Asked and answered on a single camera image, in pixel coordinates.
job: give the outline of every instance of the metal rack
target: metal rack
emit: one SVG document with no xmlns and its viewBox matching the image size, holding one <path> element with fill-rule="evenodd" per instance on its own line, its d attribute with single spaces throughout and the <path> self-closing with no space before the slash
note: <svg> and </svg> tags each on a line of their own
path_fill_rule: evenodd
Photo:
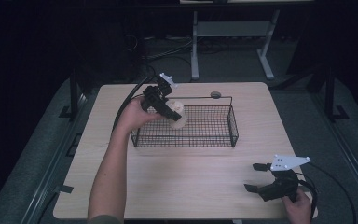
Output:
<svg viewBox="0 0 358 224">
<path fill-rule="evenodd" d="M 199 99 L 211 97 L 191 97 Z M 185 105 L 186 126 L 173 129 L 167 119 L 155 120 L 131 132 L 135 147 L 235 147 L 239 138 L 231 105 Z"/>
<path fill-rule="evenodd" d="M 280 14 L 274 10 L 270 21 L 199 21 L 198 12 L 194 12 L 193 19 L 193 50 L 191 52 L 191 78 L 199 79 L 199 61 L 197 57 L 197 43 L 200 36 L 264 36 L 266 41 L 262 49 L 257 50 L 257 56 L 263 66 L 266 78 L 274 79 L 274 74 L 267 60 L 269 43 Z"/>
</svg>

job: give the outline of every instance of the wire basket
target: wire basket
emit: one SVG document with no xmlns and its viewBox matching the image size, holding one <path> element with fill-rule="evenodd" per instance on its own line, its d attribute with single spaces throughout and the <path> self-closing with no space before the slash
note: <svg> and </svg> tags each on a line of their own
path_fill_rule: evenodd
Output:
<svg viewBox="0 0 358 224">
<path fill-rule="evenodd" d="M 191 97 L 191 99 L 199 98 L 210 97 Z M 187 123 L 184 128 L 173 129 L 167 119 L 160 119 L 132 131 L 131 140 L 134 146 L 235 147 L 239 135 L 231 105 L 232 97 L 221 98 L 229 98 L 229 105 L 185 105 Z"/>
</svg>

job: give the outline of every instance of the cable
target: cable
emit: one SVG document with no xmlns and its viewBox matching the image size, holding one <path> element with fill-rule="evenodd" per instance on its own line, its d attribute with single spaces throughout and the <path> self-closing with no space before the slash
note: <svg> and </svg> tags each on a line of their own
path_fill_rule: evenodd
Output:
<svg viewBox="0 0 358 224">
<path fill-rule="evenodd" d="M 126 37 L 132 37 L 135 40 L 134 46 L 132 47 L 132 49 L 136 49 L 136 47 L 138 47 L 138 38 L 136 38 L 135 35 L 126 35 Z"/>
<path fill-rule="evenodd" d="M 170 50 L 167 50 L 165 52 L 162 52 L 160 54 L 155 54 L 155 55 L 152 55 L 152 56 L 144 56 L 142 57 L 143 59 L 157 59 L 159 57 L 163 57 L 163 56 L 167 56 L 167 55 L 170 55 L 170 54 L 174 54 L 174 53 L 178 53 L 182 50 L 185 50 L 187 48 L 190 48 L 191 47 L 191 43 L 192 41 L 188 42 L 187 44 L 181 46 L 181 47 L 178 47 L 178 48 L 175 48 L 175 49 L 170 49 Z"/>
<path fill-rule="evenodd" d="M 179 60 L 185 62 L 189 66 L 189 68 L 191 69 L 191 63 L 188 60 L 186 60 L 186 59 L 184 59 L 182 57 L 179 57 L 179 56 L 163 56 L 163 57 L 160 57 L 160 58 L 157 58 L 157 59 L 153 59 L 150 62 L 152 63 L 154 61 L 162 60 L 162 59 L 179 59 Z"/>
<path fill-rule="evenodd" d="M 224 41 L 218 41 L 214 39 L 205 39 L 204 41 L 200 42 L 200 45 L 204 45 L 206 49 L 200 49 L 200 54 L 216 54 L 222 51 L 229 50 L 229 44 L 225 43 Z"/>
<path fill-rule="evenodd" d="M 121 105 L 120 109 L 118 110 L 117 114 L 116 114 L 116 118 L 115 118 L 115 123 L 113 124 L 113 129 L 112 131 L 116 128 L 116 125 L 118 123 L 118 119 L 121 116 L 121 113 L 123 113 L 124 108 L 127 106 L 127 104 L 130 102 L 130 100 L 132 99 L 133 94 L 135 94 L 139 88 L 141 88 L 142 85 L 144 85 L 144 83 L 150 82 L 153 79 L 153 77 L 145 77 L 139 84 L 137 84 L 132 91 L 130 92 L 130 94 L 127 96 L 127 98 L 124 100 L 123 104 Z"/>
<path fill-rule="evenodd" d="M 136 95 L 136 96 L 133 96 L 131 99 L 133 100 L 133 99 L 138 98 L 138 97 L 140 97 L 140 96 L 143 96 L 143 94 L 138 94 L 138 95 Z"/>
<path fill-rule="evenodd" d="M 156 69 L 150 64 L 141 64 L 139 78 L 155 77 Z"/>
<path fill-rule="evenodd" d="M 315 214 L 316 204 L 318 203 L 318 193 L 316 188 L 313 187 L 310 183 L 300 180 L 299 183 L 310 190 L 310 194 L 312 195 L 312 203 L 310 205 L 310 220 L 313 219 L 313 215 Z"/>
<path fill-rule="evenodd" d="M 185 43 L 188 40 L 191 40 L 191 37 L 185 36 L 185 37 L 174 37 L 174 36 L 167 36 L 165 37 L 166 40 L 174 42 L 174 43 Z"/>
<path fill-rule="evenodd" d="M 296 173 L 296 175 L 302 175 L 302 176 L 306 177 L 312 184 L 312 187 L 316 189 L 315 184 L 313 183 L 312 179 L 309 176 L 301 174 L 301 173 Z"/>
<path fill-rule="evenodd" d="M 46 214 L 46 211 L 48 211 L 50 204 L 54 201 L 56 196 L 58 196 L 58 193 L 54 192 L 53 196 L 51 196 L 50 200 L 48 200 L 48 203 L 46 204 L 45 208 L 43 209 L 42 213 L 40 214 L 40 217 L 37 220 L 37 223 L 40 223 L 42 221 L 42 217 Z"/>
<path fill-rule="evenodd" d="M 356 210 L 354 208 L 354 204 L 353 204 L 353 201 L 351 199 L 351 196 L 350 194 L 345 190 L 345 188 L 339 183 L 339 181 L 333 177 L 332 175 L 330 175 L 329 173 L 327 173 L 325 170 L 323 170 L 322 168 L 316 166 L 315 164 L 311 163 L 311 162 L 308 162 L 307 163 L 308 165 L 316 168 L 317 170 L 319 170 L 320 172 L 324 173 L 325 175 L 328 175 L 332 180 L 334 180 L 337 185 L 344 191 L 345 195 L 347 196 L 347 199 L 348 201 L 350 202 L 350 205 L 351 205 L 351 211 L 352 211 L 352 222 L 353 224 L 356 224 Z"/>
</svg>

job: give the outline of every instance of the wooden table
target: wooden table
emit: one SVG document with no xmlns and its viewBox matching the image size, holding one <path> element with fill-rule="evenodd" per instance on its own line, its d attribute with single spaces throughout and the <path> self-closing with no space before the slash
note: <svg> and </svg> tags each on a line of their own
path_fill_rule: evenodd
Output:
<svg viewBox="0 0 358 224">
<path fill-rule="evenodd" d="M 74 189 L 70 194 L 60 194 L 54 209 L 56 218 L 87 218 L 92 182 L 106 151 L 115 115 L 133 87 L 101 87 L 64 182 Z M 268 87 L 264 83 L 189 83 L 181 84 L 169 96 L 210 96 L 212 91 L 233 97 L 240 136 L 237 145 L 134 147 L 130 141 L 125 218 L 285 217 L 281 200 L 264 202 L 243 186 L 265 186 L 274 180 L 270 172 L 255 171 L 253 163 L 272 162 L 275 154 L 294 155 Z"/>
</svg>

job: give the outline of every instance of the wrist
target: wrist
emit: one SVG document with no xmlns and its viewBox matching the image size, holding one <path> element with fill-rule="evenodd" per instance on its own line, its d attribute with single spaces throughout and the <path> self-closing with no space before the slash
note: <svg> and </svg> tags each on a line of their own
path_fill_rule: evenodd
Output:
<svg viewBox="0 0 358 224">
<path fill-rule="evenodd" d="M 115 129 L 113 130 L 113 133 L 120 133 L 120 134 L 130 135 L 131 131 L 132 131 L 132 129 L 130 127 L 118 124 L 115 127 Z"/>
<path fill-rule="evenodd" d="M 126 148 L 131 131 L 125 127 L 116 126 L 110 135 L 109 148 Z"/>
</svg>

